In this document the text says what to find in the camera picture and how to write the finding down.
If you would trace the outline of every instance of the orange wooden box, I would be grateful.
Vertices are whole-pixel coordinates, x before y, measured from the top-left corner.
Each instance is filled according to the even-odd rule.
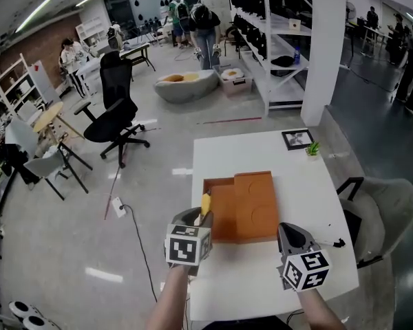
[[[277,239],[279,214],[270,171],[206,179],[204,193],[208,190],[214,214],[213,241],[252,243]]]

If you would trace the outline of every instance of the white pillar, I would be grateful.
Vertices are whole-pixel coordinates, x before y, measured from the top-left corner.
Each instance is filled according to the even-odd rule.
[[[346,0],[312,0],[312,40],[301,118],[318,126],[332,100],[343,49]]]

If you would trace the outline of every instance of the black office chair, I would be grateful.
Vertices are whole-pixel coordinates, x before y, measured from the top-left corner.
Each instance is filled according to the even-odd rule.
[[[107,109],[98,118],[88,109],[90,102],[86,102],[79,107],[74,114],[84,112],[92,123],[84,131],[84,137],[89,141],[97,143],[112,142],[100,155],[103,159],[113,148],[118,147],[118,162],[121,168],[123,163],[123,147],[126,143],[144,144],[146,148],[150,143],[146,140],[129,138],[135,135],[140,129],[145,130],[145,126],[137,124],[132,129],[131,121],[134,119],[138,107],[130,98],[130,60],[121,60],[119,52],[110,52],[101,59],[100,76],[103,83],[103,100]]]

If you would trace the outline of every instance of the blue bottle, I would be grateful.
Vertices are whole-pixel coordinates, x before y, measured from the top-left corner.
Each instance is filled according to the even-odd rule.
[[[295,47],[294,51],[294,65],[300,64],[300,47]]]

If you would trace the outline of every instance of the white bin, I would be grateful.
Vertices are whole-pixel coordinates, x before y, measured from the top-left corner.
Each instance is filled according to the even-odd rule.
[[[220,84],[226,95],[230,96],[236,93],[242,93],[243,91],[251,90],[253,84],[253,75],[239,60],[232,60],[225,65],[213,66],[214,71],[219,77]],[[224,80],[221,77],[222,72],[225,69],[239,68],[242,70],[244,77],[236,78],[235,80]]]

